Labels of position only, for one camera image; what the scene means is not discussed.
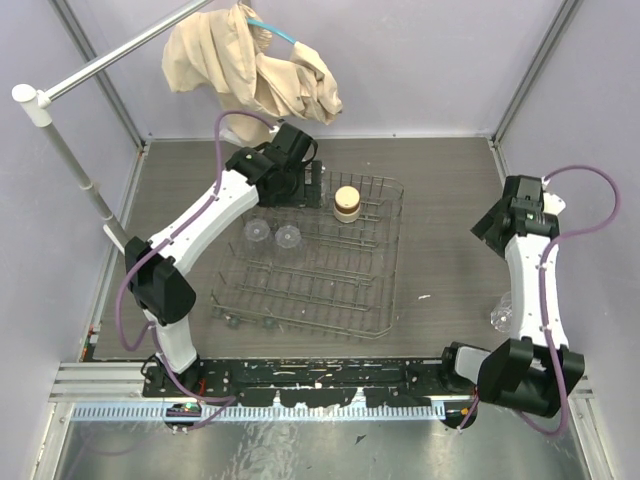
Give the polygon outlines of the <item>clear cup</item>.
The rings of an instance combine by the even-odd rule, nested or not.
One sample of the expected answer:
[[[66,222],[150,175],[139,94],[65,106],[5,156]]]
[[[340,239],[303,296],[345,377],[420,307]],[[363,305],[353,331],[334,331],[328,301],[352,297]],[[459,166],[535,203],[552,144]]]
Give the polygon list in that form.
[[[501,333],[509,333],[512,320],[511,293],[505,293],[491,312],[491,325]]]
[[[298,227],[287,224],[275,233],[275,252],[278,260],[294,262],[302,258],[304,240]]]
[[[255,260],[267,260],[272,250],[272,231],[266,220],[253,218],[246,222],[244,247],[247,256]]]

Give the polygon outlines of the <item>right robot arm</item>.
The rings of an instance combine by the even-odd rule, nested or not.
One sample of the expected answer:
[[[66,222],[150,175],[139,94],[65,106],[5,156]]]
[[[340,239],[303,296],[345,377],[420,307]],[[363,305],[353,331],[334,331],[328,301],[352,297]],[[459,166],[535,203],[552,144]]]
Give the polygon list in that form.
[[[564,202],[541,179],[506,178],[501,198],[472,228],[508,265],[509,337],[494,351],[454,342],[442,354],[438,379],[452,394],[551,418],[581,379],[584,357],[570,350],[555,278]]]

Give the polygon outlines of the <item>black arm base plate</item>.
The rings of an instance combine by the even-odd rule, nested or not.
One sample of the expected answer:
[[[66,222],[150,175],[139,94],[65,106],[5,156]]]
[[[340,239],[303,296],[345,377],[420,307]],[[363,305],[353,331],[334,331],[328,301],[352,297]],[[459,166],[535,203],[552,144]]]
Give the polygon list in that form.
[[[439,396],[470,397],[475,385],[434,358],[201,359],[179,377],[181,391],[155,357],[140,369],[145,398],[196,394],[210,405],[245,407],[428,406]]]

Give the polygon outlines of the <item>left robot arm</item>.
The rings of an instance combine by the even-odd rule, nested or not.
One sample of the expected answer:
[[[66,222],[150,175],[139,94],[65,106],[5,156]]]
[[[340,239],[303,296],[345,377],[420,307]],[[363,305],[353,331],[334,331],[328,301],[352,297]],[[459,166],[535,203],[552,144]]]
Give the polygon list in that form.
[[[209,245],[255,206],[321,205],[322,163],[318,144],[283,123],[269,142],[242,147],[227,160],[214,183],[173,223],[148,240],[132,237],[124,247],[126,276],[119,290],[131,292],[152,327],[165,385],[178,396],[200,384],[188,317],[196,292],[186,276]]]

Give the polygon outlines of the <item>beige brown travel cup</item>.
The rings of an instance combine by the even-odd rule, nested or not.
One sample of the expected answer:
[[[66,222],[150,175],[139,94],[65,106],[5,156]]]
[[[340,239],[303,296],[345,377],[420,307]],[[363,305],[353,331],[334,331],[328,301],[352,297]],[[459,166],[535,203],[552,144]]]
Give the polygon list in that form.
[[[353,223],[360,215],[361,196],[353,186],[342,186],[334,195],[333,212],[342,223]]]

